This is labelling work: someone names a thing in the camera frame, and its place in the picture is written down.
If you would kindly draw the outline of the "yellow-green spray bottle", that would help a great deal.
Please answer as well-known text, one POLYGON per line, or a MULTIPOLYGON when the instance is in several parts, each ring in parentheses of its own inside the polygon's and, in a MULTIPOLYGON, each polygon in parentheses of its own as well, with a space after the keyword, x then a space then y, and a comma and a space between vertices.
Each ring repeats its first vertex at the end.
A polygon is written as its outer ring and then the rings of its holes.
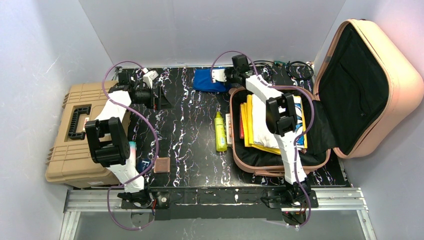
POLYGON ((215 145, 217 152, 225 152, 228 149, 226 138, 226 126, 224 119, 219 111, 216 112, 214 118, 215 128, 215 145))

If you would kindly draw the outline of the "white shirt blue print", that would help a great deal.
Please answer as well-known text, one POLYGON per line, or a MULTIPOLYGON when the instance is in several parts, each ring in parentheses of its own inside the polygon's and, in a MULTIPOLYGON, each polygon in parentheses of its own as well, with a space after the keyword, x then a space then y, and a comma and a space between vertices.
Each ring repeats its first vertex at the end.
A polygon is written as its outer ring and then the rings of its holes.
MULTIPOLYGON (((301 134, 306 127, 304 124, 305 116, 300 96, 294 96, 294 106, 297 114, 296 134, 301 134)), ((251 97, 252 103, 252 137, 255 145, 263 146, 269 149, 278 149, 278 143, 275 136, 266 126, 266 105, 255 94, 251 97)))

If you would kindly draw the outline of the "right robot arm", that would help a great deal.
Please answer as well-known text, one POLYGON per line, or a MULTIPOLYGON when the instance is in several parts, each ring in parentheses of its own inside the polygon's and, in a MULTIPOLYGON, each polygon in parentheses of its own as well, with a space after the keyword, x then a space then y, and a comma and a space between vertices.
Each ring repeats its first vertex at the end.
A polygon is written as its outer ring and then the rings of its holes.
POLYGON ((266 127, 266 131, 275 138, 282 159, 282 166, 253 167, 244 163, 237 156, 236 147, 233 146, 233 159, 236 165, 244 172, 255 175, 284 177, 290 185, 300 185, 306 181, 307 173, 301 163, 297 140, 307 131, 296 133, 297 114, 293 95, 278 91, 276 86, 267 83, 249 66, 227 67, 224 75, 229 84, 240 84, 242 89, 252 92, 264 103, 265 119, 261 120, 259 124, 266 127))

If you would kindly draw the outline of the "yellow garment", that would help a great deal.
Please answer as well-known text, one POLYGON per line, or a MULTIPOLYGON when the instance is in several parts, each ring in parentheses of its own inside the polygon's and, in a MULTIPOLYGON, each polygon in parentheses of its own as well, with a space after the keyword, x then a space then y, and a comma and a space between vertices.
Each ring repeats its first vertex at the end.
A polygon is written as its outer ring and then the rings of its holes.
MULTIPOLYGON (((252 147, 259 149, 261 151, 273 153, 280 155, 279 147, 277 149, 263 147, 261 145, 256 145, 253 143, 253 121, 252 121, 252 94, 248 94, 246 97, 246 102, 243 102, 241 105, 241 121, 244 130, 244 145, 245 147, 252 147)), ((296 146, 298 150, 305 153, 308 148, 308 141, 306 136, 301 136, 299 140, 296 142, 296 146)))

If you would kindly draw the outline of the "blue microfibre towel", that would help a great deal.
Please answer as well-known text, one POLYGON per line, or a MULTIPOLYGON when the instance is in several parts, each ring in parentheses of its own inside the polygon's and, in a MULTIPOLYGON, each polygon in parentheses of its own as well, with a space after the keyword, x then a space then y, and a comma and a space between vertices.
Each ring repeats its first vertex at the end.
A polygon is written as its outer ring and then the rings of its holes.
POLYGON ((211 69, 196 69, 194 71, 193 89, 207 93, 227 93, 231 86, 223 82, 213 82, 211 69))

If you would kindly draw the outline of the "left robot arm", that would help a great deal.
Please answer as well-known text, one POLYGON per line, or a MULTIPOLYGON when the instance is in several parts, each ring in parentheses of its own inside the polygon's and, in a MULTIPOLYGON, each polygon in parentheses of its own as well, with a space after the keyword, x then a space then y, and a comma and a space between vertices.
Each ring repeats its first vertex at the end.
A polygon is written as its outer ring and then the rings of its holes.
POLYGON ((132 104, 157 111, 172 108, 162 86, 154 87, 153 81, 158 76, 155 70, 146 70, 141 77, 128 71, 119 72, 117 83, 107 91, 103 110, 85 124, 93 162, 110 170, 128 194, 142 192, 145 179, 136 169, 136 144, 128 140, 123 119, 132 104))

